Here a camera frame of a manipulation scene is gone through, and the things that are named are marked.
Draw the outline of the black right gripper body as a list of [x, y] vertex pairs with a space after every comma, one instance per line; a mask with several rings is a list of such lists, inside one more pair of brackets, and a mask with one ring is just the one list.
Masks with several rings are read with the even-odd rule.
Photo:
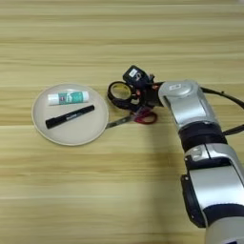
[[162, 86], [162, 82], [147, 83], [141, 88], [136, 89], [136, 94], [140, 103], [148, 107], [162, 107], [163, 104], [159, 99], [159, 89]]

